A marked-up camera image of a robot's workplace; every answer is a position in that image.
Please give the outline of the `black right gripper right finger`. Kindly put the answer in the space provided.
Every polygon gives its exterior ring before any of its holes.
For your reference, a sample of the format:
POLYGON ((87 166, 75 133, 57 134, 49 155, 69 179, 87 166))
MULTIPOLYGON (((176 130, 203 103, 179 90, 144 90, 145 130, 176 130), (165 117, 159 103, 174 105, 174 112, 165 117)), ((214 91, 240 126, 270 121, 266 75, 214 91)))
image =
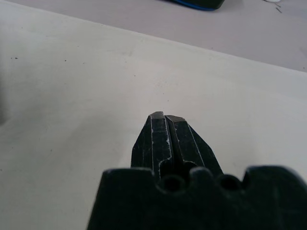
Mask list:
POLYGON ((204 167, 214 177, 223 174, 211 147, 184 118, 167 115, 166 121, 172 142, 173 166, 176 173, 188 179, 191 169, 204 167))

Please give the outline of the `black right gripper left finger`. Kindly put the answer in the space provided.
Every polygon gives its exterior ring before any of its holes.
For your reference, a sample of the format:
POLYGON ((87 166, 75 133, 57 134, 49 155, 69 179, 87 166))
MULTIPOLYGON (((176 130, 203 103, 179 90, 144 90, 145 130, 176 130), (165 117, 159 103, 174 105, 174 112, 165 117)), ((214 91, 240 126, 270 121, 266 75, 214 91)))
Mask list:
POLYGON ((162 111, 148 115, 132 148, 131 167, 148 168, 155 179, 172 170, 172 146, 166 117, 162 111))

